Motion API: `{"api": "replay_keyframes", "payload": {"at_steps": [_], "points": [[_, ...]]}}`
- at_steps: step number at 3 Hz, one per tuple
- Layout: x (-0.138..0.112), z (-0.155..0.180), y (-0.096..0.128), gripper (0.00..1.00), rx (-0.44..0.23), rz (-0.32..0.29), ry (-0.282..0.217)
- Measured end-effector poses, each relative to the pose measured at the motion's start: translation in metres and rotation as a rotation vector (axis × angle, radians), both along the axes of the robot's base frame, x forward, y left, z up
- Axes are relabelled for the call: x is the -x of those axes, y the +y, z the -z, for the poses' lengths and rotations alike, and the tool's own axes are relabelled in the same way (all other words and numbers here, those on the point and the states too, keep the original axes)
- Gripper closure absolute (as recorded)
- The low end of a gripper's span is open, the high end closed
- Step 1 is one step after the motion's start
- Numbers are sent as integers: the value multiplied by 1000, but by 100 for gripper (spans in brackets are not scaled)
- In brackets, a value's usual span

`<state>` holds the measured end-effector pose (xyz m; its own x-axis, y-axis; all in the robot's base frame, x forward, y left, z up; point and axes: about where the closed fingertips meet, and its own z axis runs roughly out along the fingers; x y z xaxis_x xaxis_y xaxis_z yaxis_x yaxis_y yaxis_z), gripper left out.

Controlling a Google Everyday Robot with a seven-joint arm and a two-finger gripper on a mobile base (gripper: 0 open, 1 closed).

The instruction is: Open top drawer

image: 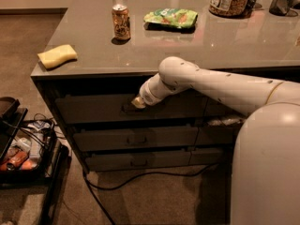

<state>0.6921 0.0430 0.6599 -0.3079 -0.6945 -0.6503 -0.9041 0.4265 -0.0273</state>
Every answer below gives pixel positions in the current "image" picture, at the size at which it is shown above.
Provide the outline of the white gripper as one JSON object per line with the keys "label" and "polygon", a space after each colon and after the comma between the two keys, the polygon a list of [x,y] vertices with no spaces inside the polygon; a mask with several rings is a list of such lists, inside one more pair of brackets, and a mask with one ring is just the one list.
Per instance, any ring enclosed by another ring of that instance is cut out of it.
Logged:
{"label": "white gripper", "polygon": [[137,109],[144,109],[146,105],[154,106],[163,99],[160,92],[159,82],[146,81],[140,88],[140,96],[135,97],[131,103]]}

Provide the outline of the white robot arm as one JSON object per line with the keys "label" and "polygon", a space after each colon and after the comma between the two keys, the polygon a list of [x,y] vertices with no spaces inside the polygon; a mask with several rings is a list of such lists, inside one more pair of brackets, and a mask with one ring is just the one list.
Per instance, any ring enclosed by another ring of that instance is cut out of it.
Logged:
{"label": "white robot arm", "polygon": [[300,225],[300,83],[202,69],[167,57],[132,104],[192,88],[243,114],[233,151],[231,225]]}

